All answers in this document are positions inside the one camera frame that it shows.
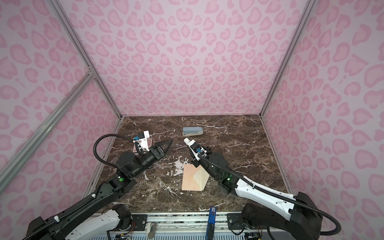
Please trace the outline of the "white glue stick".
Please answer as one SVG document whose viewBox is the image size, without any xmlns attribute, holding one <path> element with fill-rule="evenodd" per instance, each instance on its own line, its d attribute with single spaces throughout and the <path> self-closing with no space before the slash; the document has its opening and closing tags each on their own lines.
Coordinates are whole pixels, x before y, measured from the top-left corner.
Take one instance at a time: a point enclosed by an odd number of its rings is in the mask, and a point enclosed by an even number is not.
<svg viewBox="0 0 384 240">
<path fill-rule="evenodd" d="M 193 150 L 194 147 L 197 145 L 195 140 L 190 140 L 189 138 L 184 139 L 184 143 L 191 149 Z"/>
</svg>

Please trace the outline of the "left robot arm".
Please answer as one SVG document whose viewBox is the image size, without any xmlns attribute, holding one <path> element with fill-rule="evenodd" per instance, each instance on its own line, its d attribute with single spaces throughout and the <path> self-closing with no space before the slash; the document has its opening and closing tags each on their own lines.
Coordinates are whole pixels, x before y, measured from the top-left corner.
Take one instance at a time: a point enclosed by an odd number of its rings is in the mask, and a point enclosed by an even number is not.
<svg viewBox="0 0 384 240">
<path fill-rule="evenodd" d="M 154 143 L 149 150 L 136 156 L 131 151 L 122 153 L 116 163 L 107 163 L 116 172 L 100 184 L 90 195 L 68 209 L 47 219 L 38 217 L 28 226 L 26 240 L 89 240 L 111 230 L 133 230 L 131 212 L 123 204 L 107 212 L 93 215 L 127 194 L 135 185 L 135 177 L 166 156 L 173 143 L 168 139 Z"/>
</svg>

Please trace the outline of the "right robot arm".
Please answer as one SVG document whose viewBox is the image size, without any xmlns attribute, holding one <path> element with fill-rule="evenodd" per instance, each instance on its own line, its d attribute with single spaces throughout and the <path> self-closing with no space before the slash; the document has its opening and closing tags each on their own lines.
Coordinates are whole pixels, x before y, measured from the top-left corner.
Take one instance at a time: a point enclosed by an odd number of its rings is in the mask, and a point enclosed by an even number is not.
<svg viewBox="0 0 384 240">
<path fill-rule="evenodd" d="M 241 225 L 244 227 L 273 227 L 290 233 L 296 240 L 317 240 L 323 235 L 321 228 L 325 215 L 308 195 L 302 192 L 287 194 L 257 184 L 231 170 L 222 154 L 201 147 L 190 153 L 193 165 L 203 167 L 224 193 L 252 201 L 242 210 Z"/>
</svg>

